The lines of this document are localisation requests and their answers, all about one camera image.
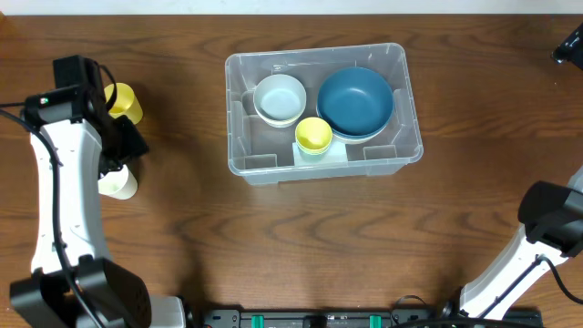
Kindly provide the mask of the yellow cup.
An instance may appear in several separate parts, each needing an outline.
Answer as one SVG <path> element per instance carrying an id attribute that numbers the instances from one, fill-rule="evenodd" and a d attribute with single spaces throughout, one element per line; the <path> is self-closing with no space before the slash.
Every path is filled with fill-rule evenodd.
<path id="1" fill-rule="evenodd" d="M 114 88 L 117 89 L 117 97 L 108 114 L 112 118 L 127 116 L 134 125 L 137 125 L 143 118 L 143 110 L 134 90 L 125 83 L 110 84 L 104 88 L 106 100 L 110 100 Z"/>
<path id="2" fill-rule="evenodd" d="M 297 145 L 306 149 L 329 148 L 333 139 L 332 128 L 322 118 L 305 118 L 296 126 L 295 139 Z"/>

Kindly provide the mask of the cream white cup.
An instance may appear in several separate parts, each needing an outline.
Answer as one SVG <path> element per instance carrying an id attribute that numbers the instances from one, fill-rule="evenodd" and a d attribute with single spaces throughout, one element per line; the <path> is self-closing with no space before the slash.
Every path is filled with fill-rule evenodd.
<path id="1" fill-rule="evenodd" d="M 110 171 L 97 184 L 101 195 L 117 200 L 128 200 L 138 190 L 138 182 L 127 165 L 119 171 Z"/>

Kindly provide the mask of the grey small bowl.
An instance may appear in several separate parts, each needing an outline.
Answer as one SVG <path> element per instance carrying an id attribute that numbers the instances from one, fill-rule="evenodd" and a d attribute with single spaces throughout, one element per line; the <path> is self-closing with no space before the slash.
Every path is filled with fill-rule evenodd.
<path id="1" fill-rule="evenodd" d="M 255 110 L 261 110 L 268 118 L 289 119 L 305 110 L 307 92 L 295 77 L 271 75 L 256 86 L 253 103 Z"/>

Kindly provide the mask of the white small bowl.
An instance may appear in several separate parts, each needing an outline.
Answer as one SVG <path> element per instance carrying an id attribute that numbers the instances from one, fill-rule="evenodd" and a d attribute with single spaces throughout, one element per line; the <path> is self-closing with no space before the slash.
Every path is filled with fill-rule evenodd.
<path id="1" fill-rule="evenodd" d="M 294 117 L 284 120 L 277 120 L 273 118 L 268 118 L 261 110 L 255 110 L 256 114 L 269 126 L 274 128 L 287 128 L 293 125 L 303 114 L 303 112 L 297 113 Z"/>

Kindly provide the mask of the dark blue bowl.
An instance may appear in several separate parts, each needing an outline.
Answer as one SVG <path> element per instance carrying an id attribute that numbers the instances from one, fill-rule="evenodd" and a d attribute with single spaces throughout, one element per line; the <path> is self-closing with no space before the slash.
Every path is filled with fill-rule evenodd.
<path id="1" fill-rule="evenodd" d="M 317 114 L 326 121 L 332 131 L 348 138 L 365 138 L 384 129 L 394 109 L 380 106 L 364 107 L 317 107 Z"/>
<path id="2" fill-rule="evenodd" d="M 383 106 L 394 109 L 393 89 L 378 73 L 364 67 L 343 68 L 322 83 L 317 107 Z"/>

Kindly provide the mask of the clear plastic storage container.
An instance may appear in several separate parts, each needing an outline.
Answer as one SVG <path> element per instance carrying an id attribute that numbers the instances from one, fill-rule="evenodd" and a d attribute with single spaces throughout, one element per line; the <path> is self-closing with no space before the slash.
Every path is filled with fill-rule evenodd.
<path id="1" fill-rule="evenodd" d="M 303 116 L 314 117 L 325 78 L 347 67 L 372 69 L 393 89 L 395 108 L 388 126 L 365 143 L 342 142 L 348 157 L 345 163 L 296 167 L 292 150 L 295 127 L 274 128 L 256 114 L 256 86 L 275 74 L 297 78 L 307 92 Z M 424 154 L 406 53 L 397 43 L 234 54 L 225 62 L 225 78 L 228 165 L 251 185 L 391 175 Z"/>

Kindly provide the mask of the large beige bowl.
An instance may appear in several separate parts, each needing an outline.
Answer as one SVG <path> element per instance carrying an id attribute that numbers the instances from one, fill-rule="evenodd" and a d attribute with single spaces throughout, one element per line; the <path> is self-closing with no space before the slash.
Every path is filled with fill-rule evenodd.
<path id="1" fill-rule="evenodd" d="M 350 145 L 357 145 L 357 144 L 365 143 L 365 142 L 375 138 L 376 136 L 381 134 L 383 131 L 384 131 L 383 129 L 379 129 L 379 130 L 375 131 L 374 133 L 371 133 L 368 135 L 351 136 L 351 135 L 343 134 L 335 129 L 332 129 L 332 133 L 333 133 L 335 138 L 337 138 L 339 141 L 341 141 L 345 144 L 350 144 Z"/>

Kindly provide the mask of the mint green cup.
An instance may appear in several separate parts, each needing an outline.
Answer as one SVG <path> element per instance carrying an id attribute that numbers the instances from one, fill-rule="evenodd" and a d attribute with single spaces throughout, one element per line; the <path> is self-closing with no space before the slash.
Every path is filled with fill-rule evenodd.
<path id="1" fill-rule="evenodd" d="M 305 154 L 307 156 L 321 156 L 324 153 L 326 153 L 326 151 L 329 149 L 329 148 L 324 148 L 324 149 L 306 149 L 306 148 L 303 148 L 301 145 L 297 145 L 297 146 L 298 146 L 299 150 L 303 154 Z"/>

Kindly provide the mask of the yellow cup front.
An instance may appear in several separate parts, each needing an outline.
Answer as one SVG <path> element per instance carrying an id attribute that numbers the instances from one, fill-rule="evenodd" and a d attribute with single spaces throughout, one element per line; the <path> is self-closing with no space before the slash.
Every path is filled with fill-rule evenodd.
<path id="1" fill-rule="evenodd" d="M 297 145 L 306 149 L 329 148 L 333 139 L 332 128 L 322 118 L 305 118 L 296 126 L 295 139 Z"/>

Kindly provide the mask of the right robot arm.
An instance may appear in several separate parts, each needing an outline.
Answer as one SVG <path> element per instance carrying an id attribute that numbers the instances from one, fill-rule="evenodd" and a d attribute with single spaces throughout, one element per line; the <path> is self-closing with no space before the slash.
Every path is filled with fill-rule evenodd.
<path id="1" fill-rule="evenodd" d="M 582 171 L 566 186 L 534 183 L 517 213 L 519 225 L 511 241 L 475 280 L 465 285 L 457 304 L 444 308 L 451 316 L 503 319 L 509 308 L 546 272 L 577 304 L 560 279 L 557 266 L 582 252 Z"/>

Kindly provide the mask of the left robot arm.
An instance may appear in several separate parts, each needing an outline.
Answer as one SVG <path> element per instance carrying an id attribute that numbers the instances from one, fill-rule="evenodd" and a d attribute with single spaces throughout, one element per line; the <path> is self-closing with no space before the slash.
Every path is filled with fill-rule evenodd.
<path id="1" fill-rule="evenodd" d="M 177 296 L 152 296 L 115 264 L 101 221 L 98 181 L 148 152 L 126 116 L 108 111 L 93 59 L 53 62 L 55 89 L 28 97 L 13 120 L 30 133 L 38 170 L 39 228 L 30 277 L 10 285 L 10 303 L 32 327 L 190 327 Z"/>

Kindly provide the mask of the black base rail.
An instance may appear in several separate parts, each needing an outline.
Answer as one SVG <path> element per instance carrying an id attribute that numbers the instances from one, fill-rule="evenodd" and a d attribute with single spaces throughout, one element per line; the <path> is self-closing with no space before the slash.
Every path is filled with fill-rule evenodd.
<path id="1" fill-rule="evenodd" d="M 440 318 L 420 306 L 384 311 L 293 312 L 218 309 L 198 320 L 202 328 L 392 328 L 392 327 L 466 327 L 455 317 Z"/>

